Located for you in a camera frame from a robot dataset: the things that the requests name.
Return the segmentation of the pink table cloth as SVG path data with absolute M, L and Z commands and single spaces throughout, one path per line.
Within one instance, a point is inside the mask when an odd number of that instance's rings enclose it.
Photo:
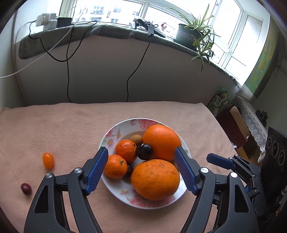
M 22 183 L 36 192 L 47 170 L 42 155 L 55 158 L 53 173 L 62 175 L 81 167 L 98 151 L 106 132 L 125 119 L 143 117 L 168 125 L 187 144 L 191 156 L 218 174 L 228 171 L 209 164 L 215 153 L 232 157 L 236 151 L 211 112 L 201 103 L 134 102 L 30 106 L 1 109 L 1 209 L 19 232 L 33 200 Z M 104 232 L 180 232 L 195 197 L 186 192 L 168 207 L 143 210 L 118 200 L 100 182 L 89 203 Z

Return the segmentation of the black power adapter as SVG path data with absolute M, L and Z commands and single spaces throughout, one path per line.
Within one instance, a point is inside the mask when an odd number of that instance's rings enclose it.
M 71 17 L 58 17 L 57 18 L 57 28 L 61 27 L 68 27 L 72 24 L 72 18 Z

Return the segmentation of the potted spider plant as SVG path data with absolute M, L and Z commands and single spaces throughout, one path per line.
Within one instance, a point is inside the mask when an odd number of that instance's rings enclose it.
M 210 63 L 210 59 L 214 56 L 212 47 L 217 36 L 213 26 L 205 23 L 214 17 L 208 15 L 209 7 L 206 8 L 204 15 L 198 18 L 193 14 L 184 15 L 172 7 L 168 7 L 168 10 L 176 12 L 180 18 L 185 20 L 184 24 L 178 25 L 178 32 L 173 41 L 196 52 L 197 55 L 189 61 L 200 59 L 200 70 L 203 70 L 204 63 Z

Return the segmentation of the mandarin orange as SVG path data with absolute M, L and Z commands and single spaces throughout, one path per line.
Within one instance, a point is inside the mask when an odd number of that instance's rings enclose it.
M 136 144 L 129 139 L 122 140 L 117 143 L 115 154 L 124 158 L 127 163 L 132 163 L 137 158 Z

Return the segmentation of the smooth large orange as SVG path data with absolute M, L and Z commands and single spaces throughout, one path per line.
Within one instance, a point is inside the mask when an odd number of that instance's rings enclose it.
M 143 135 L 143 143 L 153 149 L 152 158 L 171 162 L 174 160 L 175 150 L 182 146 L 178 134 L 165 125 L 152 125 Z

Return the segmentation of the brown longan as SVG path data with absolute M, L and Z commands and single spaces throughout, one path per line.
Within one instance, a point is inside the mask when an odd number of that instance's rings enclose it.
M 130 137 L 130 140 L 136 144 L 136 146 L 141 146 L 143 144 L 143 138 L 139 134 L 134 134 Z

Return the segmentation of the grey green sill cloth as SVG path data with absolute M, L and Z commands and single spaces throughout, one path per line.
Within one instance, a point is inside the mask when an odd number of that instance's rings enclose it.
M 78 24 L 75 27 L 61 27 L 37 32 L 35 34 L 28 34 L 19 41 L 19 59 L 26 60 L 45 53 L 52 48 L 68 44 L 68 35 L 70 34 L 71 29 L 74 29 L 71 39 L 72 42 L 80 41 L 93 35 L 114 39 L 135 39 L 148 42 L 147 33 L 143 31 L 107 24 Z

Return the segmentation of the black laptop on sill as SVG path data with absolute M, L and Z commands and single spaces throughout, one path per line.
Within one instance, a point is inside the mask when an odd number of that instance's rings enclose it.
M 144 28 L 147 31 L 147 36 L 151 37 L 154 35 L 160 36 L 162 38 L 166 38 L 166 35 L 157 29 L 158 25 L 152 24 L 150 21 L 147 21 L 143 18 L 134 18 L 133 19 L 133 29 L 138 29 L 139 27 Z

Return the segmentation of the floral white plate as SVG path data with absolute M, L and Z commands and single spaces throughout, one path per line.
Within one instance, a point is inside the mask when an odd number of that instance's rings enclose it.
M 152 125 L 162 123 L 148 118 L 132 118 L 126 119 L 114 125 L 102 138 L 100 147 L 106 147 L 109 155 L 115 154 L 115 147 L 118 142 L 124 139 L 129 139 L 134 134 L 143 135 L 146 129 Z M 114 180 L 102 175 L 102 181 L 107 189 L 120 201 L 139 209 L 154 210 L 160 209 L 173 204 L 178 201 L 187 191 L 182 176 L 180 176 L 180 183 L 177 191 L 167 199 L 162 201 L 149 201 L 140 196 L 132 187 L 129 178 L 121 178 Z

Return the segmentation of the small orange kumquat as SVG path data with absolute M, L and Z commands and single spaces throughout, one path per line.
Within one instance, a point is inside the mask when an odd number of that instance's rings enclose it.
M 52 169 L 55 164 L 53 155 L 47 152 L 43 154 L 42 162 L 46 169 Z

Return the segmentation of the green snack bag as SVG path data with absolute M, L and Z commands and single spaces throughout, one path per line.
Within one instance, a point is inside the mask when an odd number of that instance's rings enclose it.
M 225 88 L 220 89 L 207 105 L 213 116 L 217 116 L 222 110 L 229 108 L 232 105 L 232 100 L 228 91 Z

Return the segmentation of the mandarin with stem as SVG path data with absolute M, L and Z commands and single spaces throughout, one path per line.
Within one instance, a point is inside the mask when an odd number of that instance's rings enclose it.
M 128 171 L 128 164 L 124 158 L 114 154 L 108 156 L 108 161 L 104 168 L 104 174 L 114 180 L 121 179 Z

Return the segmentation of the rough large orange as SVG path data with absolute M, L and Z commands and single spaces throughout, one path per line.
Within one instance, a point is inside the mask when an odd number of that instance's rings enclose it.
M 177 191 L 180 173 L 168 161 L 152 159 L 138 164 L 131 175 L 131 185 L 143 198 L 162 201 Z

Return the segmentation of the white power strip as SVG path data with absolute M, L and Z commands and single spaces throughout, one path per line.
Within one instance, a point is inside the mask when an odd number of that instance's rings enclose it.
M 43 31 L 53 30 L 57 26 L 56 13 L 43 13 L 36 18 L 36 27 L 43 26 Z

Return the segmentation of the small dark red plum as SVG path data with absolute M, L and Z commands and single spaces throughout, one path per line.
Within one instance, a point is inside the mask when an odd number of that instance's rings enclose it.
M 31 188 L 31 186 L 30 186 L 29 184 L 27 184 L 27 183 L 22 183 L 22 184 L 20 185 L 20 189 L 21 189 L 21 191 L 23 192 L 23 194 L 25 194 L 25 195 L 27 195 L 27 196 L 31 195 L 31 193 L 32 193 L 32 188 Z

